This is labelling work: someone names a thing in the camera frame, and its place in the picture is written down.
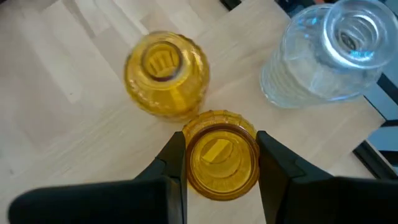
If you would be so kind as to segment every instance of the clear glass jar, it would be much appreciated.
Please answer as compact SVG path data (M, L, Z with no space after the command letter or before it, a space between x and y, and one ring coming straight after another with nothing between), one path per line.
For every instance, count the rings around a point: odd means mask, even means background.
M283 108L350 100L377 82L397 52L397 29L395 15L379 1L308 7L263 67L261 88Z
M209 66L192 40L172 32L153 32L127 58L124 82L142 109L180 121L198 113L209 83Z

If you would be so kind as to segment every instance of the wooden surface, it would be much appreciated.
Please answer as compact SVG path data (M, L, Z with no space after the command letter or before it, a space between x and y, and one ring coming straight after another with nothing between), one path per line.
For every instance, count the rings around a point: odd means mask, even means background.
M217 0L0 5L0 222L28 189L135 177L181 130L138 109L123 87L128 52L153 30L184 34L206 53L211 80L202 111L240 113L310 162L352 170L349 152L383 122L365 99L283 110L261 92L260 67L288 22L271 0L246 0L231 12ZM189 189L188 221L264 223L258 186L230 202Z

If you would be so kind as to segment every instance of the yellow glass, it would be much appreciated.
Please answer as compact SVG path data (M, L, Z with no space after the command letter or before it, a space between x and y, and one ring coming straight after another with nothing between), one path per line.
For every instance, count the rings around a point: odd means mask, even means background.
M187 144L187 178L199 193L213 200L232 200L257 182L256 130L241 115L208 111L182 131Z
M209 83L205 54L192 40L171 32L144 36L127 58L127 92L145 111L167 119L196 115Z

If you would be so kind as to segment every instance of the light wood tabletop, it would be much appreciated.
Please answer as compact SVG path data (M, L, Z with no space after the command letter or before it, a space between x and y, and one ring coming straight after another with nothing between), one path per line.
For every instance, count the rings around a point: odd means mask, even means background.
M339 173L336 164L383 119L364 98L297 110L266 100L261 66L288 23L272 0L245 0L231 12L218 0L2 3L0 222L9 202L35 187L134 178L182 129L141 111L124 89L126 56L154 30L186 35L207 55L211 78L201 111L240 113L305 159ZM264 223L258 185L229 202L189 189L188 222Z

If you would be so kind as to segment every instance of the jar opening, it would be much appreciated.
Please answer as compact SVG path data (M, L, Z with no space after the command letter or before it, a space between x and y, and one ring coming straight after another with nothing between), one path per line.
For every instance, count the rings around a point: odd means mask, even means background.
M149 78L157 82L166 82L177 77L182 67L182 54L178 47L170 42L157 42L145 49L141 66Z

